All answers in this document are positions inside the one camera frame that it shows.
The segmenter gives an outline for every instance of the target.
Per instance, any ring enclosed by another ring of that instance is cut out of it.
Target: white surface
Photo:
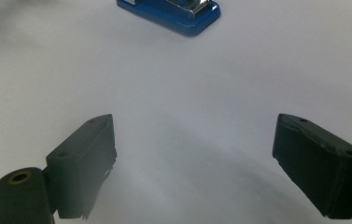
[[[112,0],[0,1],[0,177],[112,113],[119,157],[86,223],[352,223],[271,155],[281,112],[352,143],[352,1],[219,3],[186,38]]]

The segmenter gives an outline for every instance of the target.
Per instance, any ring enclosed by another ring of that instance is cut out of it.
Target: blue stapler
[[[211,0],[117,0],[137,16],[153,21],[182,35],[198,35],[221,14]]]

